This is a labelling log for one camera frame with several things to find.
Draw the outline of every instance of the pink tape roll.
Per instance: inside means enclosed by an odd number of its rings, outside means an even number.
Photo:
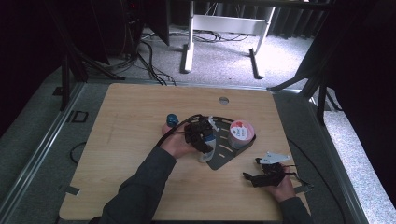
[[[254,129],[245,120],[236,120],[230,126],[228,143],[235,149],[240,149],[247,145],[254,136]]]

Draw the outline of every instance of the gray sleeve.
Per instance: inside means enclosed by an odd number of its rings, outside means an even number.
[[[155,147],[136,171],[121,186],[119,193],[106,204],[100,224],[150,223],[176,160]]]
[[[280,203],[284,224],[310,224],[314,223],[312,217],[299,197],[287,199]]]

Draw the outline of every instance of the person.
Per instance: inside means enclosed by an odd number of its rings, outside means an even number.
[[[123,182],[119,193],[104,207],[101,217],[91,223],[150,223],[163,195],[166,180],[177,159],[197,150],[184,139],[184,124],[159,146],[154,147],[136,173]],[[169,131],[163,128],[163,134]],[[277,187],[265,187],[280,203],[284,223],[312,223],[300,198],[295,196],[288,175]]]

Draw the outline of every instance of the wooden table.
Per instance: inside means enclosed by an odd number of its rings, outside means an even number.
[[[223,105],[220,97],[227,97]],[[191,115],[245,119],[255,129],[252,147],[217,171],[198,162],[199,153],[177,160],[156,220],[280,220],[276,201],[264,189],[253,188],[242,172],[260,175],[254,159],[267,151],[290,155],[273,96],[268,91],[112,84],[92,128],[60,216],[87,220],[101,216],[161,138],[169,113],[180,120]],[[299,195],[306,206],[303,194]]]

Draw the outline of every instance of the blue object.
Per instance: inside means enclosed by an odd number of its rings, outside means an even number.
[[[178,125],[177,116],[175,114],[168,114],[168,116],[166,116],[166,125],[168,125],[168,127],[170,128],[177,126]]]

